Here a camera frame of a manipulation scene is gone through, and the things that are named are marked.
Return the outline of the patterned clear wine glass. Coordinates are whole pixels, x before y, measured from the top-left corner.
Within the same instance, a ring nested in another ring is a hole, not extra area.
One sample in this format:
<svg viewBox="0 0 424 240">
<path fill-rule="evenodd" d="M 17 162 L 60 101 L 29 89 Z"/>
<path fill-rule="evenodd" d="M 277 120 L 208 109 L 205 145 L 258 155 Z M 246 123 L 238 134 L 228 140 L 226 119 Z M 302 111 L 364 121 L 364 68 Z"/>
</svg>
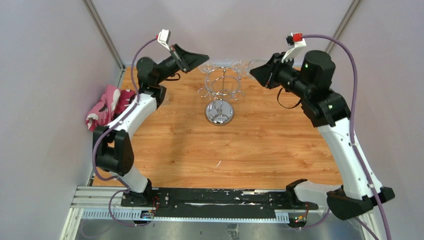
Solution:
<svg viewBox="0 0 424 240">
<path fill-rule="evenodd" d="M 161 106 L 167 106 L 167 105 L 169 105 L 169 103 L 170 103 L 170 93 L 169 92 L 167 92 L 166 94 L 165 94 L 165 96 L 164 96 L 164 98 L 163 98 L 163 101 L 162 101 L 162 103 L 161 103 Z"/>
</svg>

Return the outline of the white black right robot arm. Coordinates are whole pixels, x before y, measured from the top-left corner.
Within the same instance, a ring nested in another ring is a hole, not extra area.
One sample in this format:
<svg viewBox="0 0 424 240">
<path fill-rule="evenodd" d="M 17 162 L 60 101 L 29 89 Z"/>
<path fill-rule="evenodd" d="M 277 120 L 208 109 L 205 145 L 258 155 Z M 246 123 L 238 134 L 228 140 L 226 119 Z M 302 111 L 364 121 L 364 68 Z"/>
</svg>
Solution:
<svg viewBox="0 0 424 240">
<path fill-rule="evenodd" d="M 395 197 L 371 170 L 357 138 L 350 130 L 353 119 L 345 98 L 331 89 L 336 69 L 331 56 L 321 50 L 308 51 L 301 69 L 275 53 L 265 64 L 251 67 L 249 74 L 267 88 L 280 88 L 299 98 L 303 113 L 324 138 L 341 174 L 341 185 L 296 180 L 286 186 L 285 201 L 292 209 L 304 203 L 329 208 L 340 220 L 360 216 Z"/>
</svg>

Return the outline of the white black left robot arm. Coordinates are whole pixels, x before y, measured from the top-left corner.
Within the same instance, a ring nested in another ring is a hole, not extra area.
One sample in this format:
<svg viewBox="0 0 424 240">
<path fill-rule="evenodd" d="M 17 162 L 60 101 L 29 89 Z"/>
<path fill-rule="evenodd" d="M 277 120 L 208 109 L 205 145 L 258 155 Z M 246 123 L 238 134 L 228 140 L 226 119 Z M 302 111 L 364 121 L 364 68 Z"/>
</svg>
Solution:
<svg viewBox="0 0 424 240">
<path fill-rule="evenodd" d="M 188 73 L 207 62 L 207 54 L 193 53 L 173 44 L 170 56 L 160 63 L 149 57 L 134 62 L 138 89 L 129 107 L 106 126 L 98 126 L 93 132 L 92 166 L 95 174 L 103 170 L 110 177 L 103 181 L 118 180 L 125 186 L 124 197 L 149 206 L 155 199 L 152 182 L 143 176 L 134 164 L 135 155 L 131 139 L 144 120 L 161 106 L 167 92 L 161 83 L 178 81 L 180 72 Z"/>
</svg>

